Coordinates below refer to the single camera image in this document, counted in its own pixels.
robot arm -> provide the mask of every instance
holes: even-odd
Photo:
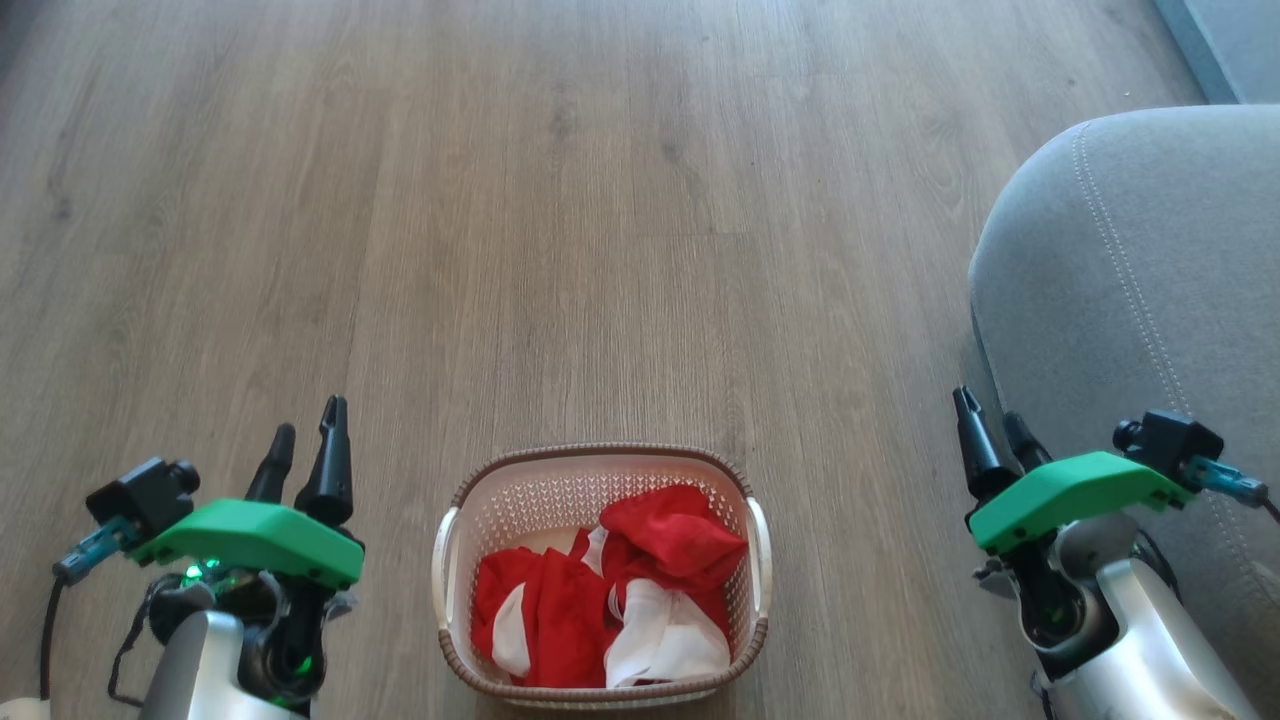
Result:
[[[954,393],[965,477],[977,506],[965,518],[989,556],[974,575],[1014,597],[1043,673],[1046,716],[1260,720],[1167,578],[1140,552],[1132,505],[1180,510],[1204,489],[1272,507],[1266,486],[1221,465],[1222,439],[1165,413],[1126,421],[1093,452],[1053,461],[1018,415],[1006,434],[1025,474],[1001,465],[982,407]]]
[[[342,527],[353,509],[343,397],[329,398],[320,434],[294,507],[279,503],[293,459],[287,424],[246,500],[195,510],[195,469],[160,459],[87,498],[101,529],[54,566],[60,583],[77,583],[116,551],[142,566],[195,561],[159,578],[140,610],[165,644],[141,717],[310,716],[325,678],[324,626],[353,605],[348,591],[365,560],[364,544]],[[114,682],[109,689],[115,697]]]

white cloth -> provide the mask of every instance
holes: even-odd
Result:
[[[596,575],[604,577],[604,568],[600,565],[600,553],[604,552],[604,541],[608,539],[609,530],[605,530],[602,525],[596,525],[586,536],[586,555],[582,556],[582,562],[591,569]]]
[[[622,632],[604,653],[604,687],[687,680],[728,670],[728,642],[686,594],[658,583],[627,583]]]
[[[493,662],[517,678],[529,674],[529,638],[525,635],[525,583],[516,585],[493,618]]]

red and white clothing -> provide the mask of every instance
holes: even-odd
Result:
[[[570,552],[502,550],[480,561],[471,639],[548,688],[618,688],[728,669],[723,584],[746,542],[691,486],[621,500]]]

fabric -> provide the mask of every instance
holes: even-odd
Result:
[[[1005,410],[1055,456],[1192,415],[1280,488],[1280,108],[1148,110],[1066,131],[1009,182],[969,273]],[[1135,512],[1263,717],[1280,717],[1280,528],[1233,500]]]
[[[605,630],[609,589],[602,577],[579,557],[527,548],[489,555],[477,573],[471,641],[512,682],[540,688],[604,685],[600,657],[612,633]],[[517,593],[518,615],[512,597]]]
[[[605,687],[714,675],[728,669],[723,630],[689,594],[653,580],[627,583],[622,632],[604,655]]]
[[[484,557],[471,634],[521,685],[626,687],[728,669],[723,584],[746,553],[703,492],[673,486],[608,506],[566,556]]]

red cloth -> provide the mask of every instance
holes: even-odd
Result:
[[[520,606],[529,643],[529,675],[512,678],[540,688],[603,688],[600,659],[617,630],[605,633],[609,585],[580,560],[586,530],[579,532],[570,557],[556,550],[538,555],[529,548],[500,550],[480,561],[471,603],[471,642],[493,659],[493,621],[517,585],[525,583]]]
[[[512,682],[544,688],[603,688],[604,652],[621,623],[608,610],[609,588],[625,607],[627,582],[650,579],[682,591],[730,637],[723,585],[746,553],[746,541],[724,529],[707,496],[671,486],[609,505],[600,514],[609,530],[600,555],[604,577],[580,560],[588,532],[579,530],[570,555],[548,550],[500,550],[480,561],[471,603],[471,642],[493,659],[498,610],[521,583],[521,615],[530,670]]]
[[[600,512],[609,530],[600,553],[604,579],[626,607],[627,582],[682,591],[731,637],[724,583],[746,555],[746,541],[724,529],[703,491],[668,486],[620,500]]]

